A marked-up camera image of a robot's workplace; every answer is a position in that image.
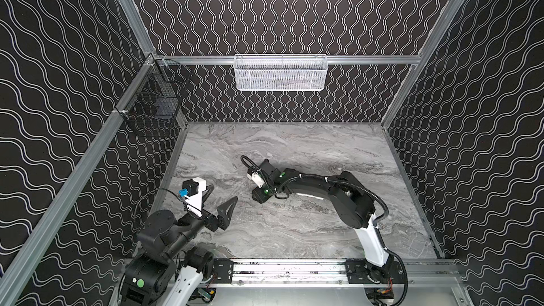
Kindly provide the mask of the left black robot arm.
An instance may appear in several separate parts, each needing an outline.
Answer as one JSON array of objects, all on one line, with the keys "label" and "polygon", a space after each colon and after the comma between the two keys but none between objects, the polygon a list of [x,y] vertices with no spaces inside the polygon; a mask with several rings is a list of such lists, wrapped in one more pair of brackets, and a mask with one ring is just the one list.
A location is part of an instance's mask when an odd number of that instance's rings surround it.
[{"label": "left black robot arm", "polygon": [[217,295],[211,284],[220,275],[214,269],[214,256],[204,248],[187,245],[202,229],[226,230],[238,202],[233,197],[219,205],[216,213],[204,208],[214,190],[197,179],[185,181],[174,194],[186,213],[177,218],[172,211],[153,212],[137,238],[141,253],[122,275],[118,305],[188,305],[200,300],[209,305]]}]

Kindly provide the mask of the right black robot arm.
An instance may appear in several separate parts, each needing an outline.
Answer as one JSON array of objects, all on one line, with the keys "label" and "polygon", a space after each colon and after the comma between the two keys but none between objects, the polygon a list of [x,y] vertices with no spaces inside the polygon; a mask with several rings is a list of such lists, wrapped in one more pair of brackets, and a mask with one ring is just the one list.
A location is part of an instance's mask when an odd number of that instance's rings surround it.
[{"label": "right black robot arm", "polygon": [[295,169],[280,170],[265,159],[255,164],[249,157],[241,157],[247,168],[247,178],[256,184],[252,198],[260,204],[270,198],[286,199],[292,195],[328,200],[341,221],[355,229],[364,249],[366,261],[376,268],[384,268],[392,260],[381,237],[378,223],[390,211],[385,201],[367,189],[352,173],[326,177]]}]

